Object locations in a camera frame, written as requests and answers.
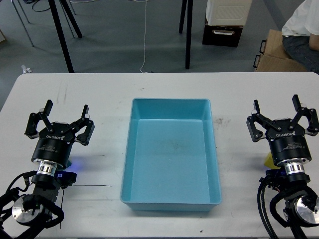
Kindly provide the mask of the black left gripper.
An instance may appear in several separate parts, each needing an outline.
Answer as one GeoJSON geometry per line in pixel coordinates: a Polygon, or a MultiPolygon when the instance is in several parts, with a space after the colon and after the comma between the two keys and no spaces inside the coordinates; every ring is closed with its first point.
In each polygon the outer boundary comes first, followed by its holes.
{"type": "Polygon", "coordinates": [[[50,123],[48,116],[52,107],[52,100],[47,100],[45,107],[40,109],[38,113],[31,113],[24,134],[30,139],[38,138],[31,157],[33,163],[51,162],[56,164],[58,168],[66,168],[73,143],[78,142],[83,146],[87,146],[95,126],[88,115],[88,105],[84,105],[80,119],[72,124],[50,123]],[[44,122],[45,127],[38,131],[37,126],[41,120],[44,122]]]}

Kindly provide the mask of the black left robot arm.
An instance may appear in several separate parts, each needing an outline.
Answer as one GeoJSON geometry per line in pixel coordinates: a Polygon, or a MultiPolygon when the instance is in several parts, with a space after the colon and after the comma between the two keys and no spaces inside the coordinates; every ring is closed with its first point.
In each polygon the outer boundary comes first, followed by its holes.
{"type": "Polygon", "coordinates": [[[48,100],[39,112],[31,113],[24,133],[38,139],[31,158],[38,169],[15,177],[0,198],[0,221],[13,217],[27,227],[20,239],[34,239],[64,220],[64,212],[55,202],[59,190],[73,185],[77,178],[76,173],[65,171],[71,165],[71,149],[75,142],[87,146],[95,127],[88,116],[88,105],[80,119],[71,124],[50,122],[52,106],[52,100],[48,100]]]}

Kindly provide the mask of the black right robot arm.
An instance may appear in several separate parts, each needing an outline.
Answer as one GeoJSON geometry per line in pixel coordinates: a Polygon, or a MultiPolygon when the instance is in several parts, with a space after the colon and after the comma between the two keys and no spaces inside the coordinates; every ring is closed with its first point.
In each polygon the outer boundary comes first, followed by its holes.
{"type": "Polygon", "coordinates": [[[319,225],[319,197],[308,186],[310,177],[304,164],[312,157],[305,136],[316,136],[319,119],[315,109],[300,103],[298,95],[292,97],[296,115],[293,119],[271,120],[261,114],[259,103],[254,101],[254,110],[246,124],[253,142],[266,139],[270,147],[271,162],[265,177],[259,180],[257,206],[262,223],[269,237],[276,235],[268,217],[284,228],[290,228],[294,238],[305,239],[303,228],[319,225]]]}

